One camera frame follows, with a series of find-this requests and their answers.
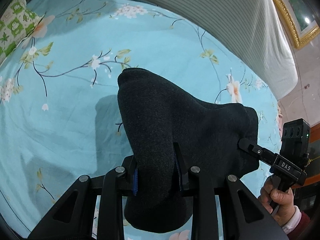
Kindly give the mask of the right forearm white cuff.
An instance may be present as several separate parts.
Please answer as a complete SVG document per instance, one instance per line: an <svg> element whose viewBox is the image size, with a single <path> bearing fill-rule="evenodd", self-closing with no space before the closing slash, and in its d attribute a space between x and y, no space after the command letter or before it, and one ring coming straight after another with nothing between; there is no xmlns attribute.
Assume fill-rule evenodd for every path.
<svg viewBox="0 0 320 240"><path fill-rule="evenodd" d="M308 226L310 223L309 216L300 211L299 207L294 205L295 213L291 217L291 219L282 226L282 230L290 237L297 237L298 234L302 233L302 231Z"/></svg>

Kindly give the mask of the person's right hand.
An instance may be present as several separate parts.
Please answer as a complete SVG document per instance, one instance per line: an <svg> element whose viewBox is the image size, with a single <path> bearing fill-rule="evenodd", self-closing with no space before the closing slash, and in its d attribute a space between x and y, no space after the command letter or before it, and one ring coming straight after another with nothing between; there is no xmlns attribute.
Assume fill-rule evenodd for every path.
<svg viewBox="0 0 320 240"><path fill-rule="evenodd" d="M286 192L282 192L276 189L271 176L264 182L258 200L270 214L273 212L271 201L278 204L278 211L273 214L273 217L280 226L286 225L292 218L300 218L300 211L293 203L292 190L288 189Z"/></svg>

